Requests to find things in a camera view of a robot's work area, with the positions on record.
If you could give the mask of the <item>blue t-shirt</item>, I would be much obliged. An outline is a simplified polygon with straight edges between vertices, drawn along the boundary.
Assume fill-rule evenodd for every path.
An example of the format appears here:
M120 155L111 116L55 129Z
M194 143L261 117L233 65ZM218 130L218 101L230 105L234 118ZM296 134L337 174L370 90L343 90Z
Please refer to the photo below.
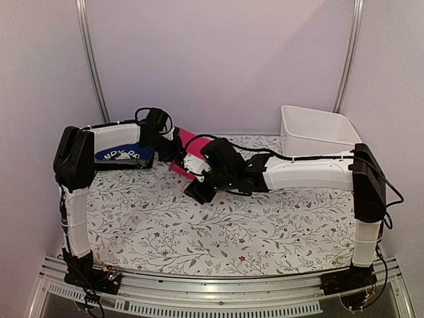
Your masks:
M143 148L139 144L125 144L99 151L96 160L150 160L154 155L151 148Z

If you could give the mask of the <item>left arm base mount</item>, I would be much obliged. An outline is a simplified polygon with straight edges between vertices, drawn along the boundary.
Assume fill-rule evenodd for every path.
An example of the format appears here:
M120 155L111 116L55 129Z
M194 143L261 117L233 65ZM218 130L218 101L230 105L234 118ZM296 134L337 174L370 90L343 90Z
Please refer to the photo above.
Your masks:
M77 262L68 264L64 281L67 284L117 295L121 286L122 272L114 266L94 268L91 264Z

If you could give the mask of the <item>pink garment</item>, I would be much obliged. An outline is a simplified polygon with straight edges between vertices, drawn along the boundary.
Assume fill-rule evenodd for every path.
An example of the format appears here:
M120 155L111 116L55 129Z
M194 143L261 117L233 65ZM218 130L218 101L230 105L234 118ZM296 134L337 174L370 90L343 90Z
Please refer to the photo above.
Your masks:
M182 145L183 145L183 147L185 147L186 146L186 144L192 139L192 138L194 138L194 137L196 137L196 135L195 134L193 134L193 133L191 133L191 132L189 132L189 131L186 131L186 130L184 130L184 129L181 129L180 128L180 130L179 130L179 134L178 134L178 136L181 138L181 140L182 140ZM191 155L193 155L193 156L196 156L196 157L198 157L198 158L200 158L200 159L202 159L203 158L203 156L201 155L201 152L200 152L200 150L204 147L204 146L206 146L208 143L210 143L211 142L211 140L210 139L208 139L208 138L205 138L205 137L199 137L199 138L196 138L194 141L192 141L190 144L189 144L189 146L187 147L187 153L188 154L191 154ZM194 180L195 179L195 176L193 175L193 174L190 174L190 173L188 173L188 172L186 172L183 168L181 168L181 167L179 167L175 162L172 162L171 164L170 164L170 171L173 171L173 172L175 172L175 173L177 173L177 174L179 174L179 175L181 175L181 176L183 176L183 177L185 177L185 178L187 178L187 179L189 179L189 180Z

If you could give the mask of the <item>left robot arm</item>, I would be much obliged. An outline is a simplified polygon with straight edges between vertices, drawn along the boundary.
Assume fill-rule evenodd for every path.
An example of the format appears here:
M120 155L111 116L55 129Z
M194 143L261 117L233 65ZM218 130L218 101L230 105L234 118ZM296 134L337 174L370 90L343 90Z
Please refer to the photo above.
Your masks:
M141 145L160 160L97 162L109 148ZM85 288L99 280L95 263L164 268L179 256L176 229L188 212L185 182L164 167L179 144L162 123L131 121L94 129L67 127L54 161L68 270Z

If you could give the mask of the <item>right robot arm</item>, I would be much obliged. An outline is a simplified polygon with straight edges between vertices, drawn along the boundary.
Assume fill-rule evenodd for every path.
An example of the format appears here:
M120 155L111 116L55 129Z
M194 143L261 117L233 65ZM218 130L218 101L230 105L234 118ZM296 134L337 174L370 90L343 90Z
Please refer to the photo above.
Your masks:
M386 201L390 183L367 145L355 144L348 153L317 156L289 157L257 150L245 160L227 139L218 138L207 143L199 156L184 152L181 165L195 177L185 194L200 204L211 202L219 191L250 195L291 187L323 187L352 192L356 232L351 268L342 280L349 289L367 280L378 233L390 206Z

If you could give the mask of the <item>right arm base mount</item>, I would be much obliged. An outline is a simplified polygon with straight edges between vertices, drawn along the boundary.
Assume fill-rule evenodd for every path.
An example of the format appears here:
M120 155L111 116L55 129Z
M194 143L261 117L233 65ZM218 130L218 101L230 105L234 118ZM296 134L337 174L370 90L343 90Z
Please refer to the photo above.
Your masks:
M377 278L373 265L367 268L350 265L346 270L321 275L320 282L324 295L339 294L344 308L360 311L374 294Z

